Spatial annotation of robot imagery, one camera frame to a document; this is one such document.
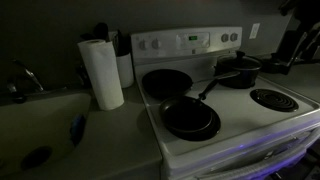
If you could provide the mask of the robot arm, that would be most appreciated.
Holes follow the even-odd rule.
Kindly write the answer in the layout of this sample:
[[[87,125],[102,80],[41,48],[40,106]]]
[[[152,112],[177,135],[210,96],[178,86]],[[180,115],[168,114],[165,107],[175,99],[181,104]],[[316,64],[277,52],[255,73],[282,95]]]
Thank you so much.
[[[280,61],[280,65],[289,67],[296,60],[302,51],[312,27],[319,22],[320,0],[284,0],[279,11],[282,16],[286,16],[290,10],[293,17],[299,21],[295,30],[285,32],[275,57]]]

